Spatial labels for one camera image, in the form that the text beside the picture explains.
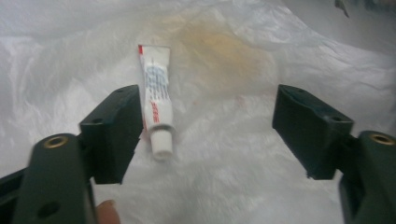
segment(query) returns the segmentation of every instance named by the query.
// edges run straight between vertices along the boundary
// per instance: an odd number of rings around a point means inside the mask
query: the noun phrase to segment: white cap
[[[169,131],[156,130],[150,138],[155,159],[164,161],[172,156],[172,134]]]

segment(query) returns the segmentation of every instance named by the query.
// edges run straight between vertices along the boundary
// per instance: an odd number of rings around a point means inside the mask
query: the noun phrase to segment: crumpled white surface
[[[175,156],[147,137],[115,199],[122,223],[342,223],[333,181],[305,178],[271,127],[279,83],[396,135],[396,59],[319,35],[280,0],[2,1],[0,176],[117,88],[142,84],[137,44],[171,47]]]

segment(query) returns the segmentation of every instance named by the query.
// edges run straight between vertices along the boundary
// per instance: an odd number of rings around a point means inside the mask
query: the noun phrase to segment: brown stain
[[[249,47],[227,29],[215,23],[190,23],[177,37],[197,66],[195,81],[211,91],[246,85],[268,62],[264,50]]]

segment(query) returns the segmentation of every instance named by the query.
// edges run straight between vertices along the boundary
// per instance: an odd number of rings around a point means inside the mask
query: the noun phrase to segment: plastic sheet
[[[394,54],[320,35],[282,1],[3,1],[0,175],[78,123],[110,92],[142,84],[137,44],[171,47],[175,157],[143,134],[115,199],[122,223],[342,223],[337,179],[313,181],[271,128],[277,84],[396,134]]]

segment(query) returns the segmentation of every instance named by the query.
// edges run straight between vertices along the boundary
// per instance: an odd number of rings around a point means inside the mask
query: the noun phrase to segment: white tube
[[[145,77],[145,127],[154,158],[166,160],[173,154],[174,130],[172,102],[167,89],[170,49],[139,45],[139,54]]]

